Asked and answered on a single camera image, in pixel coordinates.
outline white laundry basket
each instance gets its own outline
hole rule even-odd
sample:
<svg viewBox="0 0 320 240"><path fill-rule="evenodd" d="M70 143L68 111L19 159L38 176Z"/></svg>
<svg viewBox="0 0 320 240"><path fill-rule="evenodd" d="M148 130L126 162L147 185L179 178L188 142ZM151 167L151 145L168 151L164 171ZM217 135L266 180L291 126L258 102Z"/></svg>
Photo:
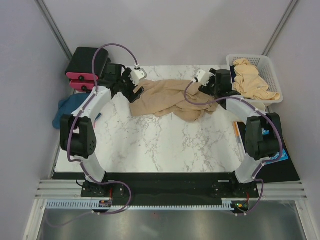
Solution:
<svg viewBox="0 0 320 240"><path fill-rule="evenodd" d="M258 68L259 76L263 78L269 85L268 91L278 92L280 94L279 100L251 100L248 99L249 103L263 103L266 107L271 104L281 103L284 100L282 91L279 85L279 81L275 72L275 68L271 62L271 59L267 56L262 55L248 55L248 54L230 54L226 57L228 67L233 65L237 59L247 59L252 65Z"/></svg>

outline wall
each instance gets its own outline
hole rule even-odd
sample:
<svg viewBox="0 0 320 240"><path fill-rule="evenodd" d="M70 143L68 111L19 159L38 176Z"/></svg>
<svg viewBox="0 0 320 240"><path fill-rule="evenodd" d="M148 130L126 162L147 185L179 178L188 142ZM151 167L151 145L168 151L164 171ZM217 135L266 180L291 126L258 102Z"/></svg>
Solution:
<svg viewBox="0 0 320 240"><path fill-rule="evenodd" d="M0 32L0 233L19 240L59 139L68 62L33 0L3 1Z"/></svg>
<svg viewBox="0 0 320 240"><path fill-rule="evenodd" d="M319 0L300 1L271 53L284 100L279 113L294 165L320 227L320 8Z"/></svg>
<svg viewBox="0 0 320 240"><path fill-rule="evenodd" d="M290 0L44 0L70 50L123 44L141 65L219 65L262 54ZM132 65L122 49L112 60Z"/></svg>

